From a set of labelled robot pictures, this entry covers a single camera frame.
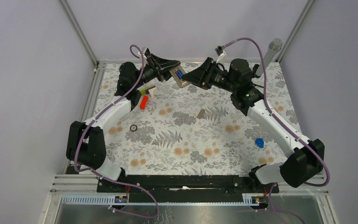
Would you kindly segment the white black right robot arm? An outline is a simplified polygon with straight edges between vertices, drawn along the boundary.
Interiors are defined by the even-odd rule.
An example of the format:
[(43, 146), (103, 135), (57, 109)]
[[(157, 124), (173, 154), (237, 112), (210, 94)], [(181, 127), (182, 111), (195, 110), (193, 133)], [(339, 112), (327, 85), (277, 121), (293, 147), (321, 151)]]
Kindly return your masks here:
[(251, 170), (248, 183), (251, 190), (261, 192), (267, 184), (275, 182), (286, 182), (294, 188), (307, 184), (323, 170), (325, 146), (321, 140), (310, 140), (286, 122), (255, 87), (252, 82), (255, 77), (245, 59), (234, 59), (226, 70), (210, 57), (182, 75), (183, 80), (202, 89), (216, 86), (230, 92), (235, 108), (263, 127), (283, 151), (285, 162), (263, 164)]

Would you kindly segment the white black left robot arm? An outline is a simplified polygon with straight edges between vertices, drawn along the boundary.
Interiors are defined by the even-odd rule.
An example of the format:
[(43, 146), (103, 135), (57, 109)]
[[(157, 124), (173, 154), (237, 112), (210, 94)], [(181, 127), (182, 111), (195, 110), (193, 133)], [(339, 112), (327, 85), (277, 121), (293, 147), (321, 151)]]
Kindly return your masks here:
[(105, 135), (138, 105), (141, 99), (139, 87), (155, 78), (160, 82), (169, 80), (171, 71), (180, 65), (180, 61), (160, 58), (149, 49), (142, 50), (139, 57), (142, 60), (140, 69), (132, 62), (120, 65), (112, 102), (95, 116), (82, 122), (74, 121), (69, 128), (67, 159), (74, 162), (75, 167), (81, 164), (86, 166), (87, 171), (108, 178), (108, 186), (115, 192), (125, 188), (126, 180), (120, 175), (121, 167), (107, 157)]

